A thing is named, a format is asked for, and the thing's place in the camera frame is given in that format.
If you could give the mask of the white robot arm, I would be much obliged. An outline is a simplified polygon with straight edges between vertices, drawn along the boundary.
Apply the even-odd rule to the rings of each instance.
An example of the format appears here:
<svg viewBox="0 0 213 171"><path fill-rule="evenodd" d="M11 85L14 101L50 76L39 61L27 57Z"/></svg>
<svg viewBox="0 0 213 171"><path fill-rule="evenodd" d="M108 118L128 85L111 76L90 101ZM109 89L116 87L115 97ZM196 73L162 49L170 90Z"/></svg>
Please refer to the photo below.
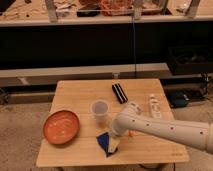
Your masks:
<svg viewBox="0 0 213 171"><path fill-rule="evenodd" d="M139 131L213 154L213 124L146 117L137 103L129 102L113 119L109 135L121 137Z"/></svg>

